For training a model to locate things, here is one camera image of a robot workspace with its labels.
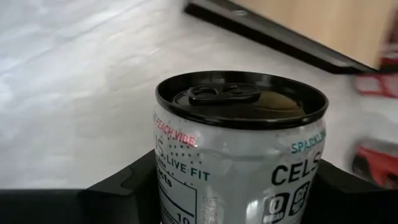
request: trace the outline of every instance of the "silver can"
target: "silver can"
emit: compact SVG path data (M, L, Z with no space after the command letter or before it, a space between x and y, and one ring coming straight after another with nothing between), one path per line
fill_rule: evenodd
M325 145L324 94L251 72L195 72L156 89L166 224L300 223Z

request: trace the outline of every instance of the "red object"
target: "red object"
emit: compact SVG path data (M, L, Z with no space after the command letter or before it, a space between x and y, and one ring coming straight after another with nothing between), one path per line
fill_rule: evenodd
M394 151L398 151L398 145L395 144L386 142L380 144L379 141L373 141L371 144L376 147L378 145L381 151L386 151L386 149L391 151L391 147ZM398 189L398 157L380 152L380 149L371 149L366 143L359 145L353 161L353 170L382 187Z
M398 74L357 76L355 77L355 87L362 95L398 98Z

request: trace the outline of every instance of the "energy drink can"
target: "energy drink can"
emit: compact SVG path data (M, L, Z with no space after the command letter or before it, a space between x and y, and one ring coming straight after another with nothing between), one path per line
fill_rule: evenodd
M156 88L166 224L300 223L325 144L326 96L252 72L194 72Z

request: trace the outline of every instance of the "can rim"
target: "can rim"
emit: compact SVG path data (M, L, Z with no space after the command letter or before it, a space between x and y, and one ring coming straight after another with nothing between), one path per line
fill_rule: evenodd
M206 74L206 73L247 73L252 75L264 75L268 77L272 77L278 80L283 80L284 82L291 82L294 85L300 85L308 90L312 90L319 94L319 96L323 99L324 104L318 110L306 114L304 116L299 117L292 117L292 118L278 118L278 119L245 119L245 118L238 118L238 119L229 119L229 118L215 118L206 116L203 114L195 113L194 111L190 111L186 108L179 107L172 102L163 98L160 94L160 88L166 82L171 81L172 79L181 78L188 75L198 75L198 74ZM320 90L296 81L289 78L279 77L276 75L270 75L266 73L257 73L257 72L244 72L244 71L234 71L234 70L212 70L212 71L202 71L202 72L190 72L190 73L183 73L181 75L176 75L174 77L167 78L160 82L156 86L155 90L156 100L158 104L163 107L166 111L174 114L175 116L194 121L201 124L207 124L210 126L218 126L223 128L231 128L231 129L247 129L247 130L276 130L276 129L288 129L288 128L296 128L299 126L304 126L306 124L314 123L319 119L322 119L323 115L328 108L329 101L328 98L323 94Z

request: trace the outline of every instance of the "nutrition label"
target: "nutrition label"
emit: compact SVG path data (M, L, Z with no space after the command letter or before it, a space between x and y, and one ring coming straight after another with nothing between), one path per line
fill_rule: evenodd
M159 194L166 224L196 224L197 190L173 177L158 163Z

